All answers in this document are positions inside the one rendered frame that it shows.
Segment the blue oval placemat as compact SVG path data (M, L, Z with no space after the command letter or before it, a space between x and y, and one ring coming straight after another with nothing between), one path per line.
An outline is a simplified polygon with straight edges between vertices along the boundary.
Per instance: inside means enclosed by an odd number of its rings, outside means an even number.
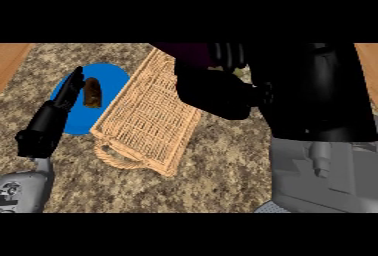
M65 134L85 135L106 110L118 92L129 79L124 69L107 63L93 63L82 67L84 78L96 78L101 90L101 105L98 108L84 106L84 95L79 94L75 105L67 114Z

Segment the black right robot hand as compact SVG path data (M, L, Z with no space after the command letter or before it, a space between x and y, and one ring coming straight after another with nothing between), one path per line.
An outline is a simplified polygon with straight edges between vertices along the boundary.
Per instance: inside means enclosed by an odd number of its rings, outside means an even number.
M279 139L373 142L378 130L361 65L349 43L214 46L221 70L174 63L180 100L227 120L252 108ZM234 69L248 68L240 79Z

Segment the brown oblong vegetable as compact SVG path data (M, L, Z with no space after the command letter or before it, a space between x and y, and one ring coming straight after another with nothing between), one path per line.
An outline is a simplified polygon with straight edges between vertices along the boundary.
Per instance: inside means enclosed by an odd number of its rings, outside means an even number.
M88 108L98 108L101 106L100 83L93 77L85 79L82 87L82 105Z

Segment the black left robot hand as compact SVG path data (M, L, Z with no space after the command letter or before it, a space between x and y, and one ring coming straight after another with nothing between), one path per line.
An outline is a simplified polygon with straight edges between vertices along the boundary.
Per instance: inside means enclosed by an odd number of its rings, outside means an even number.
M56 97L42 103L26 128L14 136L19 157L51 156L82 87L82 67L78 66L62 84Z

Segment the dark purple vegetable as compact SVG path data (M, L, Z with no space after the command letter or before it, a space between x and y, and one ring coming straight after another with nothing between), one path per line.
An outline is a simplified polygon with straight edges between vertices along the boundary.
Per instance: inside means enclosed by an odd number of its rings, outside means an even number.
M191 67L217 67L205 43L150 42L150 45Z

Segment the tan wicker basket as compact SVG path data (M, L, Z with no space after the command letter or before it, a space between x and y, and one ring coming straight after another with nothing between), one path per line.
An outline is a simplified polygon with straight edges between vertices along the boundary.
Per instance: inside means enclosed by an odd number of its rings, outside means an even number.
M155 49L90 129L94 154L115 168L177 173L200 110L180 101L175 82L174 58Z

